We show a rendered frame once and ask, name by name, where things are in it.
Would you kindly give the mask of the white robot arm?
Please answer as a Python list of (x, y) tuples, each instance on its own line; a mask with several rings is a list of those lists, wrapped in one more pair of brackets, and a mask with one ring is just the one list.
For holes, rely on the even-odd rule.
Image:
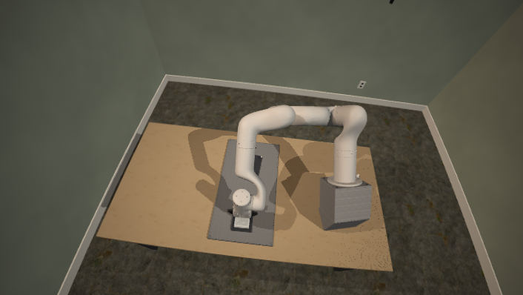
[(249, 211), (262, 211), (266, 204), (266, 187), (254, 171), (256, 137), (259, 133), (288, 126), (343, 127), (334, 140), (333, 176), (327, 181), (332, 185), (354, 187), (362, 184), (356, 174), (356, 148), (359, 134), (367, 123), (367, 113), (359, 105), (332, 107), (279, 105), (244, 116), (238, 126), (236, 144), (237, 177), (252, 182), (258, 193), (250, 194), (238, 189), (233, 194), (235, 212), (245, 215)]

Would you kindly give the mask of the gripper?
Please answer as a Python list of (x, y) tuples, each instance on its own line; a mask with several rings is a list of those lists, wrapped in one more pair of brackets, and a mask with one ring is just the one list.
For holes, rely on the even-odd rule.
[(239, 217), (239, 218), (252, 218), (253, 216), (258, 215), (258, 212), (255, 212), (255, 211), (249, 211), (245, 215), (239, 215), (239, 214), (237, 214), (237, 212), (235, 212), (235, 209), (227, 209), (227, 212), (233, 214), (234, 218), (236, 218), (236, 217)]

